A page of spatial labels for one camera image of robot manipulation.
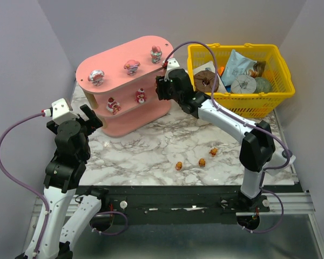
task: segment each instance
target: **gray wall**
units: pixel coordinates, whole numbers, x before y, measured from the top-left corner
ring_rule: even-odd
[[[305,0],[38,0],[71,64],[144,35],[280,45]],[[176,54],[182,65],[183,48]]]
[[[0,135],[11,124],[71,97],[72,69],[36,0],[0,1]],[[2,160],[20,180],[42,189],[52,157],[47,118],[34,119],[9,133]],[[22,252],[35,196],[0,171],[0,258]]]
[[[324,0],[308,0],[280,48],[295,97],[278,109],[295,168],[324,237]]]

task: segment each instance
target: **pink shelf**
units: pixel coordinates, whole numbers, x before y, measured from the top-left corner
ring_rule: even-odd
[[[103,118],[117,117],[137,108],[138,106],[144,106],[153,99],[157,99],[155,78],[156,76],[162,75],[163,71],[151,73],[140,78],[138,81],[130,83],[125,88],[118,88],[117,91],[115,90],[110,93],[95,95],[96,101],[99,105],[98,108],[95,109],[96,114]],[[141,87],[144,89],[147,97],[147,100],[143,104],[136,102],[135,95],[136,91]],[[115,115],[109,112],[106,108],[109,97],[113,97],[114,100],[120,103],[121,110]]]
[[[138,107],[131,112],[119,117],[106,118],[107,128],[102,128],[110,137],[122,137],[160,117],[165,115],[171,108],[170,101],[158,99]]]
[[[150,51],[152,45],[161,47],[163,53],[161,60],[164,60],[173,50],[172,44],[164,38],[158,36],[140,37],[87,58],[78,66],[76,79],[84,91],[92,94],[106,93],[117,87],[140,81],[141,76],[146,76],[161,69],[162,61],[159,64],[151,62]],[[134,76],[126,74],[127,70],[124,69],[124,64],[130,59],[135,59],[141,64],[137,74]],[[105,73],[104,83],[100,86],[93,86],[87,80],[88,75],[95,69],[100,69]]]

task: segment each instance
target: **marble tabletop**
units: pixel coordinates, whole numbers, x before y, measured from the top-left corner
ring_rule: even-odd
[[[73,109],[88,104],[76,85]],[[265,120],[272,132],[280,136],[274,113]],[[244,168],[239,161],[240,146],[221,129],[184,113],[172,101],[167,115],[121,138],[111,138],[98,129],[89,136],[91,158],[80,185],[240,185]],[[211,148],[217,148],[211,157]],[[200,158],[206,166],[198,165]],[[175,169],[181,161],[183,168]],[[266,175],[265,185],[293,185],[290,168],[272,177]]]

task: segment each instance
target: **figurine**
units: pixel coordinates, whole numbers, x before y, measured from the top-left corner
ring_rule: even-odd
[[[114,98],[108,99],[107,110],[110,111],[113,115],[117,114],[121,110],[120,103],[114,100]]]
[[[198,164],[200,167],[205,167],[205,159],[204,158],[199,159]]]
[[[151,47],[151,52],[150,52],[150,55],[151,55],[151,61],[154,63],[154,64],[157,64],[161,61],[161,57],[162,57],[162,51],[161,51],[161,48],[159,46],[152,46]]]
[[[142,104],[143,102],[146,101],[146,96],[145,96],[145,92],[144,89],[138,89],[138,91],[136,92],[136,102]]]
[[[130,59],[124,65],[124,69],[127,69],[127,74],[129,74],[130,76],[132,76],[132,75],[134,75],[137,72],[139,66],[140,66],[140,62],[139,61],[136,61],[134,59]]]
[[[177,162],[177,165],[175,166],[175,169],[180,171],[182,169],[182,167],[183,167],[183,163]]]
[[[94,70],[87,77],[87,80],[92,82],[95,86],[103,84],[104,72],[102,70]]]
[[[210,154],[211,154],[212,157],[216,156],[217,148],[213,148],[212,150],[210,150]]]

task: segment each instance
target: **yellow basket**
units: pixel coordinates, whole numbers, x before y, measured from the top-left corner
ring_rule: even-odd
[[[245,118],[262,118],[283,100],[294,95],[291,74],[275,45],[246,43],[243,46],[221,46],[219,43],[214,43],[208,46],[216,56],[218,67],[226,66],[233,49],[252,60],[266,61],[262,77],[268,79],[273,88],[273,92],[270,93],[215,93],[215,100],[223,107]],[[211,54],[205,47],[198,44],[188,46],[187,69],[194,89],[193,69],[212,60]]]

